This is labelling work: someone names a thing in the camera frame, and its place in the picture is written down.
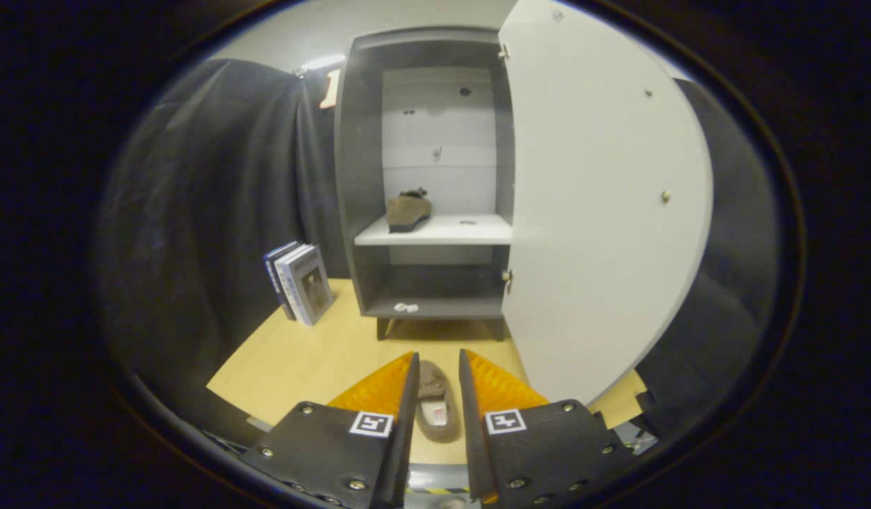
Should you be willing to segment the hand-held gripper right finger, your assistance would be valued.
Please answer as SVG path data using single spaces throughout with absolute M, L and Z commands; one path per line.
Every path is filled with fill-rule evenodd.
M 459 356 L 472 499 L 484 508 L 592 507 L 637 457 L 575 399 L 549 402 L 470 350 Z

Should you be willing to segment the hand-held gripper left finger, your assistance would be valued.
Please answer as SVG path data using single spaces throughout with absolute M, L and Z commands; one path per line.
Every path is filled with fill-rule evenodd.
M 420 368 L 407 352 L 329 403 L 297 403 L 242 461 L 314 505 L 402 507 Z

